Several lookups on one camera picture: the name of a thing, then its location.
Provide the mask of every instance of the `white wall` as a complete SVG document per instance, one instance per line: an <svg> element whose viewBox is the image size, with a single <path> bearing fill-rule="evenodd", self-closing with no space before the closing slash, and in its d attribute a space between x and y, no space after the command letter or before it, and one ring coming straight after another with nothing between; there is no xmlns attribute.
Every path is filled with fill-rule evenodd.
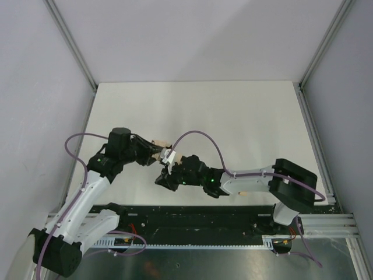
<svg viewBox="0 0 373 280"><path fill-rule="evenodd" d="M373 263L373 1L358 0L307 84L335 187Z"/></svg>
<svg viewBox="0 0 373 280"><path fill-rule="evenodd" d="M55 0L96 82L298 82L342 0Z"/></svg>
<svg viewBox="0 0 373 280"><path fill-rule="evenodd" d="M0 279L61 199L92 93L42 0L0 2Z"/></svg>

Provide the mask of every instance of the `gray floor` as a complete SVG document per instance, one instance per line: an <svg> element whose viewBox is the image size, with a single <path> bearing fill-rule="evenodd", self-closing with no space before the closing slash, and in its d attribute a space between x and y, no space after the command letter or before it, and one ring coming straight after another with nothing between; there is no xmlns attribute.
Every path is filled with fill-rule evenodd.
<svg viewBox="0 0 373 280"><path fill-rule="evenodd" d="M345 239L309 241L324 268L298 256L259 250L145 250L133 257L106 253L83 260L69 280L357 279ZM293 251L304 248L300 240Z"/></svg>

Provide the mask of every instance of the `white table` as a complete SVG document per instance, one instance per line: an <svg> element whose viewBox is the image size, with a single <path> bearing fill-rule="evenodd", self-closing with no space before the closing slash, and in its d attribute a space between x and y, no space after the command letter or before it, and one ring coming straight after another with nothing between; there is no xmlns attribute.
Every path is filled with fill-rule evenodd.
<svg viewBox="0 0 373 280"><path fill-rule="evenodd" d="M86 131L107 136L114 127L170 143L189 130L201 130L218 143L229 169L257 169L286 158L316 173L316 189L325 194L290 81L101 83ZM85 137L79 156L88 162L104 142ZM221 168L214 146L201 135L188 135L177 152L198 155L208 166ZM96 204L268 205L278 201L269 193L214 199L201 187L185 185L172 192L154 183L161 169L158 163L126 165ZM68 195L82 177L77 164Z"/></svg>

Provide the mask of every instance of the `white tabletop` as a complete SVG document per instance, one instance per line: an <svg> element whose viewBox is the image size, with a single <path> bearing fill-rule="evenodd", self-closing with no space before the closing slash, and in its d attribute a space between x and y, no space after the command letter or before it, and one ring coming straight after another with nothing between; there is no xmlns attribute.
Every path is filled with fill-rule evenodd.
<svg viewBox="0 0 373 280"><path fill-rule="evenodd" d="M169 143L189 130L201 130L217 142L230 170L257 169L286 158L316 173L316 189L325 194L289 81L101 83L86 131L108 136L114 127L127 127L149 141ZM87 163L104 142L85 137L79 156ZM202 135L188 135L177 152L198 155L208 166L221 168L214 146ZM172 192L154 183L162 167L158 163L124 166L96 204L269 205L278 201L269 193L215 199L201 187L187 185ZM82 177L83 168L77 164L69 195Z"/></svg>

